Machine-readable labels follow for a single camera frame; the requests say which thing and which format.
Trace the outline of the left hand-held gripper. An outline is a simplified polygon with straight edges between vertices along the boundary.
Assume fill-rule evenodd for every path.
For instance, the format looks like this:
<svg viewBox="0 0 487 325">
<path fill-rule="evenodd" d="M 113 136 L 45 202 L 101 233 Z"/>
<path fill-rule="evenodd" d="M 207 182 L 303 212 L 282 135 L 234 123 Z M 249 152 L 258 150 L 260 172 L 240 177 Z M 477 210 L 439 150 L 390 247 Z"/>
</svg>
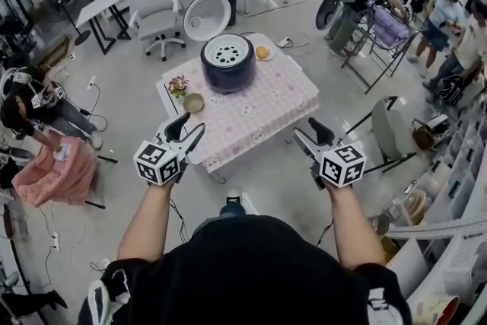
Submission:
<svg viewBox="0 0 487 325">
<path fill-rule="evenodd" d="M 181 139 L 181 132 L 190 118 L 181 113 L 163 125 L 163 132 L 152 141 L 144 140 L 133 156 L 138 175 L 149 184 L 164 186 L 177 183 L 186 169 L 186 157 L 194 151 L 205 134 L 205 124 L 200 123 Z"/>
</svg>

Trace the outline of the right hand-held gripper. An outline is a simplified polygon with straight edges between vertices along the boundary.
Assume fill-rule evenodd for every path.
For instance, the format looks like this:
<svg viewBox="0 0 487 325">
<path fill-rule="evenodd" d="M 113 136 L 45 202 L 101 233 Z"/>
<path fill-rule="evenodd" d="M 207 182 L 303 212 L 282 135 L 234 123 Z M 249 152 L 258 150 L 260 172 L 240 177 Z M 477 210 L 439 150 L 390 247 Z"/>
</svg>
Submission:
<svg viewBox="0 0 487 325">
<path fill-rule="evenodd" d="M 314 117 L 308 123 L 316 133 L 316 141 L 297 127 L 293 128 L 293 136 L 303 153 L 317 162 L 312 168 L 315 178 L 338 188 L 360 180 L 368 160 L 361 148 L 354 143 L 323 151 L 324 145 L 333 145 L 334 132 Z"/>
</svg>

